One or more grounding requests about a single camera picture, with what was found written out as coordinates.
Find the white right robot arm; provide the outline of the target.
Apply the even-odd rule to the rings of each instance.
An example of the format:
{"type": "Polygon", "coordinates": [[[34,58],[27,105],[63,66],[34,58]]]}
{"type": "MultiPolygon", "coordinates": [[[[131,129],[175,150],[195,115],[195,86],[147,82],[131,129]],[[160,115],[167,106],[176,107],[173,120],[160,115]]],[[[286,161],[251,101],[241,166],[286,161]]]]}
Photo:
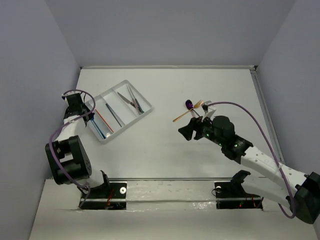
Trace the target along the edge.
{"type": "Polygon", "coordinates": [[[295,214],[306,224],[313,224],[320,215],[320,176],[306,174],[261,152],[248,140],[235,133],[235,126],[226,116],[191,118],[188,125],[178,129],[190,141],[206,138],[221,147],[229,160],[263,175],[267,180],[248,180],[246,177],[230,183],[235,196],[255,194],[274,201],[295,214]]]}

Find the pink handled knife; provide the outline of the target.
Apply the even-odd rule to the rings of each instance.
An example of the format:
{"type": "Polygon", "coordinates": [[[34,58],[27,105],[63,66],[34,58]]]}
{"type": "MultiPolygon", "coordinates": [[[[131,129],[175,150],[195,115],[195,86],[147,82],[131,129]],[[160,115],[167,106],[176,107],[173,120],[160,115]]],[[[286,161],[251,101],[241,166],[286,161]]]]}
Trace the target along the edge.
{"type": "Polygon", "coordinates": [[[136,107],[136,109],[138,110],[138,112],[139,113],[141,113],[141,111],[140,111],[140,107],[139,107],[139,105],[138,105],[138,103],[137,103],[137,101],[136,101],[136,98],[132,98],[132,101],[133,101],[133,103],[134,103],[134,105],[135,105],[135,107],[136,107]]]}

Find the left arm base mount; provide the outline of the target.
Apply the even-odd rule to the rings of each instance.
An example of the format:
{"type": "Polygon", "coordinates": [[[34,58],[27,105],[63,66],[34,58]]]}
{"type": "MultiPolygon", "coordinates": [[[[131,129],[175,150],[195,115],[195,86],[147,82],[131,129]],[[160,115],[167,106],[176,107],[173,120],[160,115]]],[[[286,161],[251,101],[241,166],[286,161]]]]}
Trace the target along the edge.
{"type": "Polygon", "coordinates": [[[127,182],[110,181],[104,171],[100,171],[103,182],[90,189],[88,197],[81,193],[79,208],[81,210],[126,210],[127,182]]]}

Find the blue fork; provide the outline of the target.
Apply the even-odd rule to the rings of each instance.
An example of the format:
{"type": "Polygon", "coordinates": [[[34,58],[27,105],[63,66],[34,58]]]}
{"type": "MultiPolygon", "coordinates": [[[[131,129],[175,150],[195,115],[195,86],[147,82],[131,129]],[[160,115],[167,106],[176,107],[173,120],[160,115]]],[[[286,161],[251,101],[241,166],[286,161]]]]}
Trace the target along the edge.
{"type": "Polygon", "coordinates": [[[101,131],[101,129],[100,129],[99,126],[97,125],[94,116],[91,118],[91,122],[92,122],[94,128],[96,129],[96,131],[98,132],[98,134],[101,136],[101,138],[102,138],[102,139],[105,139],[106,136],[104,135],[104,133],[101,131]]]}
{"type": "Polygon", "coordinates": [[[92,119],[91,121],[92,121],[95,129],[97,130],[97,132],[101,135],[101,137],[102,137],[103,139],[106,139],[105,134],[101,131],[101,129],[99,128],[99,126],[97,125],[97,123],[95,122],[95,120],[92,119]]]}

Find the dark grey chopstick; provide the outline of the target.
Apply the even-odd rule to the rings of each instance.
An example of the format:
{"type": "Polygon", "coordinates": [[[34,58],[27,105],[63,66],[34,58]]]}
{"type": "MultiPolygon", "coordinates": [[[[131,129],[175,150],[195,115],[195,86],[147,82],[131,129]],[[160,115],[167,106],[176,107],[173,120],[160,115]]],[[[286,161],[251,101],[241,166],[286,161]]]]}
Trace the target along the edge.
{"type": "Polygon", "coordinates": [[[108,110],[110,111],[110,113],[112,114],[112,116],[115,118],[116,122],[119,124],[120,127],[122,127],[122,124],[120,123],[120,121],[118,120],[116,113],[113,111],[113,109],[110,107],[110,105],[108,103],[105,104],[106,107],[108,108],[108,110]]]}

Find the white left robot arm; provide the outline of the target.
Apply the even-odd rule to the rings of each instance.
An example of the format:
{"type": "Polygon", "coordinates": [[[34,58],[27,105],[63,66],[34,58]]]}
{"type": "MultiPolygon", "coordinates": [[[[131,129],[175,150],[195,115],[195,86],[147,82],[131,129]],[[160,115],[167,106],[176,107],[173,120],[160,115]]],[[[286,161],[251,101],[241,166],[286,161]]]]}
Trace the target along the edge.
{"type": "Polygon", "coordinates": [[[62,94],[67,103],[63,125],[49,137],[45,153],[56,184],[75,185],[84,199],[104,198],[112,192],[111,183],[102,170],[93,176],[93,167],[80,138],[85,128],[93,123],[96,103],[88,107],[82,95],[90,96],[77,89],[62,94]]]}

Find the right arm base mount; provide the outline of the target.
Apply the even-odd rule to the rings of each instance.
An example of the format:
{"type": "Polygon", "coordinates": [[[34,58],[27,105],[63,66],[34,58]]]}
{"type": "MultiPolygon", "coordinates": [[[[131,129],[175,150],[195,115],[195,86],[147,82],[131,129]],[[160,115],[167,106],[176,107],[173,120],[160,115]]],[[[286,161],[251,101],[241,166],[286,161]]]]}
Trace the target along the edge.
{"type": "Polygon", "coordinates": [[[263,198],[246,193],[242,184],[250,173],[245,170],[237,172],[230,181],[215,182],[211,194],[216,199],[218,210],[261,209],[263,198]]]}

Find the gold spoon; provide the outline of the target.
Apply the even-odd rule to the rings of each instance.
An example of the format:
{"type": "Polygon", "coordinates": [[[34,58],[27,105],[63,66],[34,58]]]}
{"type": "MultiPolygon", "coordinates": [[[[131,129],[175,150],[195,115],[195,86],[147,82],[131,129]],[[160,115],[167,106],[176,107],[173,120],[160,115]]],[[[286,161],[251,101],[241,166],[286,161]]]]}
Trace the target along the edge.
{"type": "Polygon", "coordinates": [[[178,121],[179,119],[181,119],[182,117],[184,117],[186,114],[188,114],[189,112],[191,112],[194,109],[199,108],[202,104],[204,103],[204,101],[200,100],[198,101],[196,104],[193,105],[193,107],[191,109],[188,109],[185,113],[183,113],[182,115],[178,116],[177,118],[175,118],[173,120],[173,122],[178,121]]]}

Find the orange chopstick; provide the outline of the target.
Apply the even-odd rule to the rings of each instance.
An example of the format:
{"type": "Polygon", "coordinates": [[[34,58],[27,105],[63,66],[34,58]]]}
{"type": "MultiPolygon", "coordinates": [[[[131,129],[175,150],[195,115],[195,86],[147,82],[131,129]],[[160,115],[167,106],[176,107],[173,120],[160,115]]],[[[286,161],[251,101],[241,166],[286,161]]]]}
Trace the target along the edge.
{"type": "Polygon", "coordinates": [[[111,126],[108,124],[108,122],[103,118],[103,116],[100,114],[100,112],[95,109],[95,112],[97,113],[97,115],[101,118],[101,120],[104,122],[104,124],[108,127],[108,129],[111,131],[111,133],[114,133],[113,129],[111,128],[111,126]]]}

